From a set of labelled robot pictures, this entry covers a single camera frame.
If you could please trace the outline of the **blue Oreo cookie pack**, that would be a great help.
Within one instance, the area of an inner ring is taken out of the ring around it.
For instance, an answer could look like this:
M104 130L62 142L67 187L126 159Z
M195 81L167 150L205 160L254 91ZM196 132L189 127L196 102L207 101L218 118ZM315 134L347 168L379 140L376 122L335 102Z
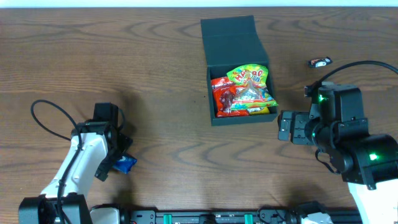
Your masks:
M129 154L123 154L122 157L115 162L113 169L124 174L130 173L132 167L136 164L137 159Z

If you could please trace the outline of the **yellow sweets bag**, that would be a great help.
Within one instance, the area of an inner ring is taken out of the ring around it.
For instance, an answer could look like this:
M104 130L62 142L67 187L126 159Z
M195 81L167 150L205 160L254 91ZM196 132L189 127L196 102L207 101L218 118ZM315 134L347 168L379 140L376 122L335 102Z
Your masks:
M259 114L269 114L270 113L268 107L248 108L247 111L250 115L259 115Z

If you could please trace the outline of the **green Haribo gummy bag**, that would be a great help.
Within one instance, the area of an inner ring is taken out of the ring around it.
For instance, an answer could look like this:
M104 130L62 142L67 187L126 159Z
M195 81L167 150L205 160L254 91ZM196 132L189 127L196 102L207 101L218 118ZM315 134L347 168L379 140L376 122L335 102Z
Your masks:
M251 110L277 106L267 88L269 70L259 64L247 64L234 68L227 77L234 83L231 110Z

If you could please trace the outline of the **black Mars mini bar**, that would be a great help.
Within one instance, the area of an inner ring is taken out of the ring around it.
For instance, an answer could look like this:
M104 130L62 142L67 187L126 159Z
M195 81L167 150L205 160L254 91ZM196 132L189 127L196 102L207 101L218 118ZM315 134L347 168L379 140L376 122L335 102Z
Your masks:
M333 63L330 57L316 58L308 61L309 68L324 67Z

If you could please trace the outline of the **red candy bag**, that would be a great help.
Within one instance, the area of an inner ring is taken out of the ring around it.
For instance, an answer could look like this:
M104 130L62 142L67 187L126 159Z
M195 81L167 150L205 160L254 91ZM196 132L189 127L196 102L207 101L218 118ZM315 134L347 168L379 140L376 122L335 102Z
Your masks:
M236 94L235 83L228 77L212 79L211 88L216 103L217 117L249 116L247 110L232 110L231 105Z

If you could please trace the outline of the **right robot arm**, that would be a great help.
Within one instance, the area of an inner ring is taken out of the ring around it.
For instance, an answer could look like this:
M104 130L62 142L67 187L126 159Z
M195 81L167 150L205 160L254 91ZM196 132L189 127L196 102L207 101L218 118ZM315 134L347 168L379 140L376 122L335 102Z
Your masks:
M279 140L327 154L326 168L348 184L363 223L397 223L397 141L369 133L361 90L325 82L305 94L310 111L281 111Z

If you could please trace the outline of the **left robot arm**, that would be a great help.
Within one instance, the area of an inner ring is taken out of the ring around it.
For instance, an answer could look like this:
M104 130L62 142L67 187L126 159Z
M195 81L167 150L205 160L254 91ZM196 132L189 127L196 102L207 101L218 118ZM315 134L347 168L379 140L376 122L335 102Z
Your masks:
M39 196L22 200L19 222L130 223L130 212L119 205L89 208L86 202L94 179L104 182L111 169L127 174L136 163L126 152L132 139L121 132L124 122L112 103L97 103L91 119L73 122L65 160Z

